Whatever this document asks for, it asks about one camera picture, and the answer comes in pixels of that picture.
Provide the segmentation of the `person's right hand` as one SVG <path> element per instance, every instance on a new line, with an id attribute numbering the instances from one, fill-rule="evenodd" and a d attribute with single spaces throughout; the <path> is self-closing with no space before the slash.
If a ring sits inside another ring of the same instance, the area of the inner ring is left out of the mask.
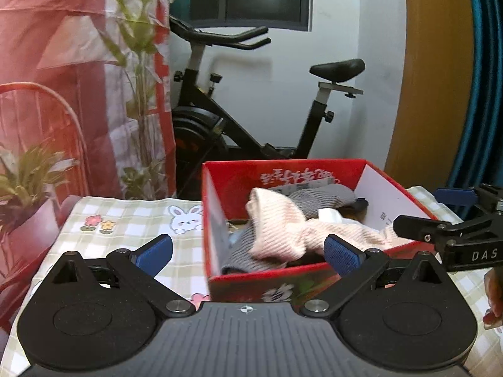
<path id="1" fill-rule="evenodd" d="M 493 329 L 502 325 L 502 280 L 495 268 L 484 275 L 484 289 L 489 303 L 483 318 L 484 327 Z"/>

